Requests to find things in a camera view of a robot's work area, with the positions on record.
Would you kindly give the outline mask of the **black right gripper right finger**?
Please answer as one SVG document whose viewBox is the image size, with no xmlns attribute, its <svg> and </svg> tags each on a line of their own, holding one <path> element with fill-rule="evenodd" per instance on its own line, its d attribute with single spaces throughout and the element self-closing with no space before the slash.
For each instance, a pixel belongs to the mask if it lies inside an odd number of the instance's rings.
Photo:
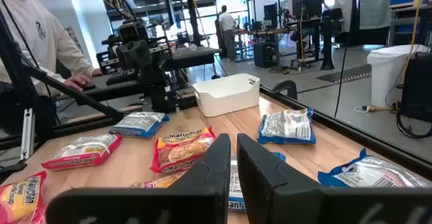
<svg viewBox="0 0 432 224">
<path fill-rule="evenodd" d="M 325 187 L 246 134 L 238 175 L 250 223 L 430 223 L 429 188 Z"/>
</svg>

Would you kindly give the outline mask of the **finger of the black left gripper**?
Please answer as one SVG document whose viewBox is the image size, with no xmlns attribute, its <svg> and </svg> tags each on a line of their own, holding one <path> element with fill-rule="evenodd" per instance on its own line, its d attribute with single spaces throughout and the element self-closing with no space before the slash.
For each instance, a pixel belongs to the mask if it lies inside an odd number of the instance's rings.
<svg viewBox="0 0 432 224">
<path fill-rule="evenodd" d="M 151 52 L 146 41 L 140 40 L 136 42 L 137 64 L 140 69 L 146 69 L 152 63 Z"/>
<path fill-rule="evenodd" d="M 119 62 L 121 63 L 122 69 L 133 69 L 134 64 L 131 62 L 130 59 L 130 49 L 133 46 L 133 42 L 128 42 L 123 45 L 118 46 L 115 49 L 115 52 L 117 53 L 117 58 L 119 59 Z"/>
</svg>

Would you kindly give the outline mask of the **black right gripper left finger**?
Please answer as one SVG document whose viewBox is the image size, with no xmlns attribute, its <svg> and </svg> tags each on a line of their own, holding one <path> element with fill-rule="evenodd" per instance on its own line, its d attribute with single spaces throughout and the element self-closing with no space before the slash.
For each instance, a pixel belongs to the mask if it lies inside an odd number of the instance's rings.
<svg viewBox="0 0 432 224">
<path fill-rule="evenodd" d="M 168 188 L 75 188 L 55 197 L 48 223 L 226 223 L 231 142 L 220 134 Z"/>
</svg>

